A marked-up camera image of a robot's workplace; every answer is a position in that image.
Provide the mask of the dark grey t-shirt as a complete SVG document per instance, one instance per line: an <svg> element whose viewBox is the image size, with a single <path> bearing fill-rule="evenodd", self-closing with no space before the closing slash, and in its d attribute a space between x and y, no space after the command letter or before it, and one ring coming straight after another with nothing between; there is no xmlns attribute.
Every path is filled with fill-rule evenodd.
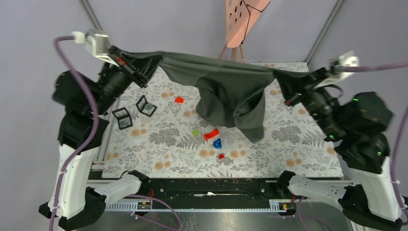
<svg viewBox="0 0 408 231"><path fill-rule="evenodd" d="M185 53L131 53L135 58L154 55L162 57L160 67L171 81L198 89L198 115L215 126L238 128L252 143L264 137L265 88L282 78L286 94L294 89L297 78L307 74Z"/></svg>

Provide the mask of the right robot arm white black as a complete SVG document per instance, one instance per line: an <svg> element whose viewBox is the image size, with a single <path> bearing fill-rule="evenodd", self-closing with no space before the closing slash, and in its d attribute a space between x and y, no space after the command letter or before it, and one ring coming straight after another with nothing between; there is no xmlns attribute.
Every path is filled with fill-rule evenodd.
<svg viewBox="0 0 408 231"><path fill-rule="evenodd" d="M335 152L354 174L352 184L328 185L284 171L276 182L282 198L304 196L339 209L356 224L381 231L398 231L408 204L396 188L393 170L396 150L384 131L392 112L375 92L362 92L340 105L326 87L334 87L342 75L378 71L381 67L332 66L310 73L275 71L285 105L301 103L325 134L325 141L339 142Z"/></svg>

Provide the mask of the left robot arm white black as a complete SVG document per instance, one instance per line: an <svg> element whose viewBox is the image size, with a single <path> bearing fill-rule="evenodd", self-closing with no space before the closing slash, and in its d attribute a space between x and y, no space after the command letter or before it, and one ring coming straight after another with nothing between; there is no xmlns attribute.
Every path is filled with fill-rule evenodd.
<svg viewBox="0 0 408 231"><path fill-rule="evenodd" d="M136 54L112 46L98 81L73 68L59 75L53 100L65 107L57 140L59 172L51 199L39 207L50 221L58 218L60 230L75 231L95 223L106 207L134 194L149 192L149 178L131 170L105 186L87 185L95 151L101 146L109 121L108 110L135 83L147 87L162 61L162 54Z"/></svg>

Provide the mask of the red house-shaped toy block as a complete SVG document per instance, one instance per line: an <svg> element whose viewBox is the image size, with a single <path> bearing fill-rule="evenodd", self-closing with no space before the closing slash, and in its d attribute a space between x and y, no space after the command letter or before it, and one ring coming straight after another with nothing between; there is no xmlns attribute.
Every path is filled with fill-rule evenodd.
<svg viewBox="0 0 408 231"><path fill-rule="evenodd" d="M174 100L175 103L184 103L184 99L181 97L176 97Z"/></svg>

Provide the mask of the green toy block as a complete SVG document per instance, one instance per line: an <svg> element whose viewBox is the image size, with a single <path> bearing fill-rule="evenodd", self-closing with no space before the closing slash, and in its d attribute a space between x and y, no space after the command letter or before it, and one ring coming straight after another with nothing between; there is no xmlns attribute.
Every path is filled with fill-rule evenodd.
<svg viewBox="0 0 408 231"><path fill-rule="evenodd" d="M192 130L192 135L194 137L200 137L202 135L201 131L198 128Z"/></svg>

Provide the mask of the pink music stand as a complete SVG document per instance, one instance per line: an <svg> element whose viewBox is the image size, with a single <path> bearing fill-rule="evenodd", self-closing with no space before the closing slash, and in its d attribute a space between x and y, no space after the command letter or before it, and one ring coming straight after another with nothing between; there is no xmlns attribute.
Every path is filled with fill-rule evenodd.
<svg viewBox="0 0 408 231"><path fill-rule="evenodd" d="M218 59L221 59L225 51L229 48L231 49L231 61L237 62L239 60L238 57L241 56L240 62L246 62L243 42L251 28L269 5L269 0L225 1L226 43Z"/></svg>

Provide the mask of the red curved toy block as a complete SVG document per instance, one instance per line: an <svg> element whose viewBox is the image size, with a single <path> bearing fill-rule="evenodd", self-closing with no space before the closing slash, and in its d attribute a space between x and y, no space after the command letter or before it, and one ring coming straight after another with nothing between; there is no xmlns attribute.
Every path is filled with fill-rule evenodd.
<svg viewBox="0 0 408 231"><path fill-rule="evenodd" d="M213 131L203 135L204 139L207 141L219 135L219 130L215 128Z"/></svg>

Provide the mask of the blue D-shaped toy block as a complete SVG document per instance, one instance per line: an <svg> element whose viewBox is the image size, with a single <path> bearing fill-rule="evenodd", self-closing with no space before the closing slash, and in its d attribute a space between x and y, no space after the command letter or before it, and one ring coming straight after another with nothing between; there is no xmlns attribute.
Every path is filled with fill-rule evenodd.
<svg viewBox="0 0 408 231"><path fill-rule="evenodd" d="M222 148L221 138L218 138L218 139L214 140L213 147L216 148L216 149L221 149Z"/></svg>

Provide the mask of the black frame display box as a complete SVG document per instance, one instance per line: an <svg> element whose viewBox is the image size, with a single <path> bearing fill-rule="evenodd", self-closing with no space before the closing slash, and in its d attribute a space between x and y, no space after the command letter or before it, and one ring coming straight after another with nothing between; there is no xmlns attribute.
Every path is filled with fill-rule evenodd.
<svg viewBox="0 0 408 231"><path fill-rule="evenodd" d="M158 107L152 103L149 103L146 96L142 95L136 102L136 108L141 114L147 117L152 117Z"/></svg>
<svg viewBox="0 0 408 231"><path fill-rule="evenodd" d="M132 118L127 108L122 107L112 111L113 116L117 120L118 129L124 130L133 126Z"/></svg>

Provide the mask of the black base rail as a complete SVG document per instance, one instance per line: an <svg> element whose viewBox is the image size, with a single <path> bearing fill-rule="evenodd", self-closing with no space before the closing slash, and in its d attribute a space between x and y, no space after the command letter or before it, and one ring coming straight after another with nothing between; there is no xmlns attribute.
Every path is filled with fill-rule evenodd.
<svg viewBox="0 0 408 231"><path fill-rule="evenodd" d="M269 209L271 200L292 203L299 199L280 189L276 178L153 178L128 198L143 196L186 210L260 210Z"/></svg>

